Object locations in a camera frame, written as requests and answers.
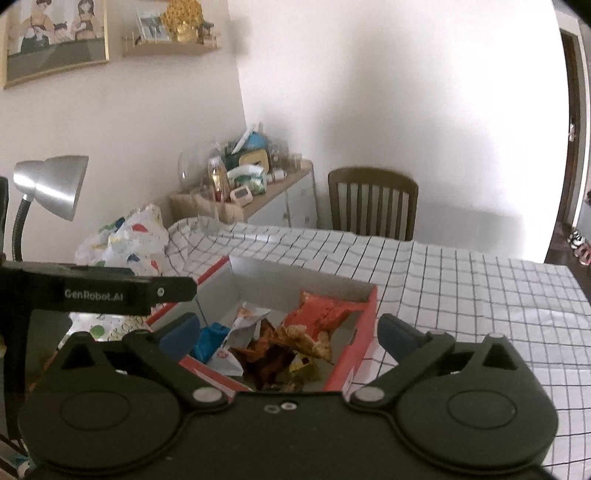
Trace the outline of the white sideboard wooden top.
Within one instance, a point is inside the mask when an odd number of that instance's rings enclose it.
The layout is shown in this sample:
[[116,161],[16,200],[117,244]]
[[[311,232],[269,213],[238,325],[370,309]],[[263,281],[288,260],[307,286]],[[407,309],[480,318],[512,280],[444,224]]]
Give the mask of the white sideboard wooden top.
[[314,165],[301,161],[301,169],[287,174],[266,188],[266,193],[253,197],[242,208],[245,221],[259,226],[311,228],[318,226],[318,201],[315,195]]

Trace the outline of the wooden wall shelf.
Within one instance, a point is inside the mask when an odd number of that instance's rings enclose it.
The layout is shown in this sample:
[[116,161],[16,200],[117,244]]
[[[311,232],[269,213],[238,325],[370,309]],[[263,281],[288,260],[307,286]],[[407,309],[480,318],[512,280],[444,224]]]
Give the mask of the wooden wall shelf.
[[123,37],[122,43],[124,57],[201,56],[221,49],[198,43],[142,42],[130,37]]

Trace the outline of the brown wooden chair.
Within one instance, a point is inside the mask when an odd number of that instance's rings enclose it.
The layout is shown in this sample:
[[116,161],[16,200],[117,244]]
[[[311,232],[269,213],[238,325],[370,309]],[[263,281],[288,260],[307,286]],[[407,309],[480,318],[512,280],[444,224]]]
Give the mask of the brown wooden chair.
[[328,174],[332,227],[361,236],[414,239],[418,183],[399,172],[342,167]]

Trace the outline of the pink white timer clock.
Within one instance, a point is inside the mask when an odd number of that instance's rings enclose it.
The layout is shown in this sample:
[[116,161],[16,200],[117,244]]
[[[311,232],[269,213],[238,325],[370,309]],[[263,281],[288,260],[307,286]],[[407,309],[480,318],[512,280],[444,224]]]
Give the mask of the pink white timer clock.
[[242,185],[230,191],[230,200],[240,208],[249,205],[253,201],[252,191],[249,186]]

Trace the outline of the black white checked tablecloth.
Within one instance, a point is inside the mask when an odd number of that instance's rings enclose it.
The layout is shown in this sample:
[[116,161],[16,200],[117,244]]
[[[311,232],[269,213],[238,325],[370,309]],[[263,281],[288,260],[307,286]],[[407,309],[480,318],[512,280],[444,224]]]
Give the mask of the black white checked tablecloth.
[[545,466],[560,479],[590,475],[590,305],[564,266],[329,230],[173,224],[168,275],[198,277],[224,256],[307,268],[374,284],[381,313],[462,341],[505,336],[559,416]]

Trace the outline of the silver desk lamp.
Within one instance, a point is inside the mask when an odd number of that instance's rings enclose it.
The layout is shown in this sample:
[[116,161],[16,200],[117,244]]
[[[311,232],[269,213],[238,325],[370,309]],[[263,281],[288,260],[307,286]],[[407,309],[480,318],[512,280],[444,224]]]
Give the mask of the silver desk lamp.
[[72,221],[84,182],[89,157],[63,155],[16,164],[13,183],[22,194],[13,224],[11,248],[14,261],[21,262],[22,237],[31,204],[36,201],[53,215]]

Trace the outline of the yellow blue toy box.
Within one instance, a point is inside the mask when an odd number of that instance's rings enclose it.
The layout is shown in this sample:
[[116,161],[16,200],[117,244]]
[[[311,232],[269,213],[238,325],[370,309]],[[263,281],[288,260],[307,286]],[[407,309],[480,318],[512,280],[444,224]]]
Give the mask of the yellow blue toy box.
[[269,140],[259,132],[252,132],[238,151],[238,143],[229,142],[223,150],[223,162],[228,171],[242,165],[257,165],[263,167],[264,172],[270,172]]

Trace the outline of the red white cardboard box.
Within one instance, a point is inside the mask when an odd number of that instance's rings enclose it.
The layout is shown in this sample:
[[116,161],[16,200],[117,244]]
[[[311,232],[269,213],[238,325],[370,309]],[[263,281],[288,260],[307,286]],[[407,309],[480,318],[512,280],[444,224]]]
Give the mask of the red white cardboard box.
[[146,324],[156,331],[190,312],[197,314],[201,327],[214,322],[229,327],[246,302],[269,311],[267,319],[277,326],[297,309],[302,290],[365,305],[332,335],[332,361],[317,362],[321,379],[304,387],[307,392],[346,393],[374,339],[378,290],[373,284],[270,261],[224,257],[198,278],[194,299],[163,306]]

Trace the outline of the brown paper bag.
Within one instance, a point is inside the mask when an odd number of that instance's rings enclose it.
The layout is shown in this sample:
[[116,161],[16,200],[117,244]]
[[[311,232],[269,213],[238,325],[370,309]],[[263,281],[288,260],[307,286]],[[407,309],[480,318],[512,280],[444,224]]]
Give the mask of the brown paper bag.
[[225,224],[245,221],[245,212],[234,203],[216,202],[191,193],[175,193],[168,198],[176,221],[199,216],[214,218]]

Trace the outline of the colourful dotted plastic bag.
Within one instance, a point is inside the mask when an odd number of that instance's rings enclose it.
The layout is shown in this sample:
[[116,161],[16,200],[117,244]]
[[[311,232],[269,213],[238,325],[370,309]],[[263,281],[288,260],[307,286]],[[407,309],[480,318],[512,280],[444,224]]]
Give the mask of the colourful dotted plastic bag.
[[160,276],[168,241],[160,208],[148,204],[84,240],[74,261],[82,266],[127,268],[136,276]]

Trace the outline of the white chocolate wafer snack bag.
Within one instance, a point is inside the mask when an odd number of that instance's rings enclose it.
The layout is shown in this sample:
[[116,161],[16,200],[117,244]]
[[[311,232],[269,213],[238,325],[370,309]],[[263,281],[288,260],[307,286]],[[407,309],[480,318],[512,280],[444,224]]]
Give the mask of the white chocolate wafer snack bag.
[[260,322],[270,314],[270,309],[243,302],[235,313],[229,332],[211,359],[206,363],[211,370],[228,377],[242,377],[242,364],[230,349],[245,349],[253,339],[259,338]]

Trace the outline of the clear drinking glass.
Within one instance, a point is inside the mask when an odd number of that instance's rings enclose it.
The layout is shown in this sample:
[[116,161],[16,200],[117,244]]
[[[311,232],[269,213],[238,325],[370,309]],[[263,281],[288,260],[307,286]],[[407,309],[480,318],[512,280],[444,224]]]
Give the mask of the clear drinking glass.
[[208,218],[208,229],[218,230],[221,227],[221,218],[219,218],[218,203],[214,200],[211,188],[195,187],[191,194],[197,205],[198,215]]

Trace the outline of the framed cartoon poster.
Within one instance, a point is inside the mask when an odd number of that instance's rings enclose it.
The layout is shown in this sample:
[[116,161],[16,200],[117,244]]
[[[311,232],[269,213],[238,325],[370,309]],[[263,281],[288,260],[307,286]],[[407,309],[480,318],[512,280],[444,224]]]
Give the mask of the framed cartoon poster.
[[16,1],[1,14],[1,87],[109,61],[105,1]]

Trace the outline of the orange drink bottle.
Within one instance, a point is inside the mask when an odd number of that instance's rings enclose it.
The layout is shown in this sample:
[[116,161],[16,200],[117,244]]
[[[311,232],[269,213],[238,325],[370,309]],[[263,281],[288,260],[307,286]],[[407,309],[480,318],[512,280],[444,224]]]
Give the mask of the orange drink bottle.
[[224,203],[229,198],[230,186],[228,171],[221,157],[215,156],[208,160],[208,175],[211,178],[213,197],[216,202]]

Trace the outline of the red snack bag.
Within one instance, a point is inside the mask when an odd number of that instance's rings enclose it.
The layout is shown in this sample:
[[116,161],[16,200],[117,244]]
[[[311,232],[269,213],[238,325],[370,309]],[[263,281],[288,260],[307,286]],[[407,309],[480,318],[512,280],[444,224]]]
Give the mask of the red snack bag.
[[287,314],[283,328],[289,332],[301,331],[318,341],[322,333],[332,336],[336,328],[356,311],[356,303],[301,290],[300,306]]

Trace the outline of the orange chips snack bag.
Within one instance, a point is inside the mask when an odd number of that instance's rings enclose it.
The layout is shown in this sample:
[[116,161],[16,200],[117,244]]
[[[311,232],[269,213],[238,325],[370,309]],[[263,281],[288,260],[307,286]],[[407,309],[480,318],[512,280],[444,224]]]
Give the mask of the orange chips snack bag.
[[260,324],[259,337],[249,342],[249,348],[260,357],[270,346],[284,347],[304,356],[332,362],[331,336],[325,330],[321,330],[314,339],[308,335],[304,325],[280,325],[274,328],[264,319]]

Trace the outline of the blue snack wrapper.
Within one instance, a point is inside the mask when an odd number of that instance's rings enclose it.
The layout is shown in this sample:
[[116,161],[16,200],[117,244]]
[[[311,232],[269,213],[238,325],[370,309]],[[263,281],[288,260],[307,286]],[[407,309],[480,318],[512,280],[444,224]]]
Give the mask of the blue snack wrapper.
[[192,347],[189,354],[200,363],[207,364],[214,353],[221,347],[230,329],[217,322],[205,326],[199,332],[197,343]]

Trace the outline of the dark brown door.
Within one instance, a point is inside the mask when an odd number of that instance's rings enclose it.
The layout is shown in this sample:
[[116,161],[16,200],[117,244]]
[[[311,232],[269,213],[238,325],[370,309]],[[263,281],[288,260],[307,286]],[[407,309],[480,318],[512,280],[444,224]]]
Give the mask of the dark brown door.
[[583,115],[584,115],[584,75],[578,37],[565,29],[560,29],[564,51],[568,84],[568,130],[567,154],[564,167],[562,193],[555,226],[545,262],[558,264],[571,252],[567,237],[575,225],[575,213],[583,176]]

